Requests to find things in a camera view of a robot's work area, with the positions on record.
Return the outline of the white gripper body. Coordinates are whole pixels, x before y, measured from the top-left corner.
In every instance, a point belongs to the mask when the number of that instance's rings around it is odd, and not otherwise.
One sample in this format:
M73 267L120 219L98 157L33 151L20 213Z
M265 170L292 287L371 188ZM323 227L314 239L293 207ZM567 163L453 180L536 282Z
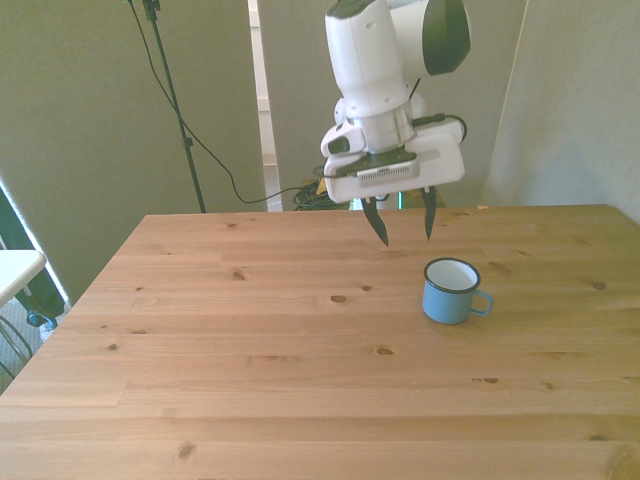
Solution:
M418 129L396 151L398 160L372 162L364 151L332 155L323 172L329 196L343 203L458 181L464 175L462 137L462 124L445 120Z

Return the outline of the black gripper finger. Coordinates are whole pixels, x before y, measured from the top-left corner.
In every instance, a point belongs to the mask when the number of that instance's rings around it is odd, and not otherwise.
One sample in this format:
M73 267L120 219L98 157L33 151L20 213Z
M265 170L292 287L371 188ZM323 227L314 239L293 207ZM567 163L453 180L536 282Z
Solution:
M389 245L389 238L386 226L379 215L377 208L377 199L375 197L368 197L361 200L365 217L367 218L370 226L373 228L379 239L385 246Z
M431 239L437 211L437 191L434 186L421 189L421 197L425 207L425 232L427 239Z

